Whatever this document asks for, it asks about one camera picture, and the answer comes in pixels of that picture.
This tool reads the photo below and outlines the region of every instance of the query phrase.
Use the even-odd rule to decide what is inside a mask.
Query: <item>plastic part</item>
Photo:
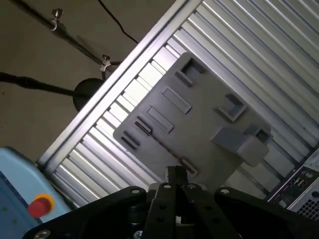
[[[233,94],[225,95],[226,101],[224,106],[215,110],[227,120],[235,122],[237,118],[244,112],[246,106]]]
[[[243,134],[252,124],[270,135],[270,126],[262,118],[196,56],[185,53],[113,136],[162,180],[167,166],[182,165],[189,179],[213,192],[243,162],[255,166],[266,155],[265,143]],[[238,148],[225,150],[211,141],[221,127],[239,131],[243,139]]]
[[[27,210],[34,218],[41,218],[48,214],[51,209],[51,203],[47,198],[38,198],[28,206]]]
[[[237,154],[251,167],[267,155],[268,148],[257,138],[230,127],[222,127],[212,141],[224,149]]]
[[[255,124],[249,125],[245,129],[244,134],[250,134],[257,137],[263,144],[267,144],[273,138],[270,133],[265,132]]]

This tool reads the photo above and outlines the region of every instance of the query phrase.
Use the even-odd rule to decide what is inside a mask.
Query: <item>corrugated metal panel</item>
[[[112,133],[186,51],[201,59],[272,125],[274,140],[263,162],[255,168],[243,164],[226,186],[264,198],[317,145],[318,2],[189,0],[183,11],[175,18],[188,12],[185,20],[172,20],[162,30],[163,34],[172,31],[167,40],[159,34],[150,44],[149,49],[158,50],[140,65],[138,74],[128,79],[127,73],[108,91],[109,99],[121,93],[105,105],[107,110],[53,171],[55,182],[70,190],[77,204],[128,185],[146,188],[158,180],[114,141]],[[163,44],[156,46],[159,39]]]

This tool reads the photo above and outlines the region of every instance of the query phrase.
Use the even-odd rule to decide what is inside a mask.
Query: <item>gray plastic bracket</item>
[[[244,134],[250,134],[258,138],[263,144],[268,144],[272,140],[272,135],[265,132],[255,124],[250,124],[247,129],[244,130]]]
[[[222,117],[235,122],[247,107],[233,94],[227,94],[225,98],[224,106],[215,108],[215,110]]]
[[[249,166],[255,167],[267,155],[268,148],[256,137],[233,129],[221,127],[212,141],[227,151],[237,154]]]

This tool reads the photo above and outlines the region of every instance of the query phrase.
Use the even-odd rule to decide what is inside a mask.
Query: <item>ventilation grille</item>
[[[319,201],[315,202],[309,199],[305,204],[303,204],[297,213],[307,218],[319,221]]]

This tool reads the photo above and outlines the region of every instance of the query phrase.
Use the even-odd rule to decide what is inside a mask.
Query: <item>black cable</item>
[[[111,16],[111,18],[117,23],[117,25],[120,27],[122,33],[127,36],[129,39],[131,39],[133,42],[135,42],[136,44],[138,43],[138,41],[136,41],[133,37],[131,37],[129,34],[127,34],[124,31],[124,28],[122,27],[122,25],[120,24],[120,22],[116,19],[116,17],[110,12],[110,10],[107,9],[107,7],[102,3],[101,0],[98,0],[99,4],[102,6],[102,8]]]

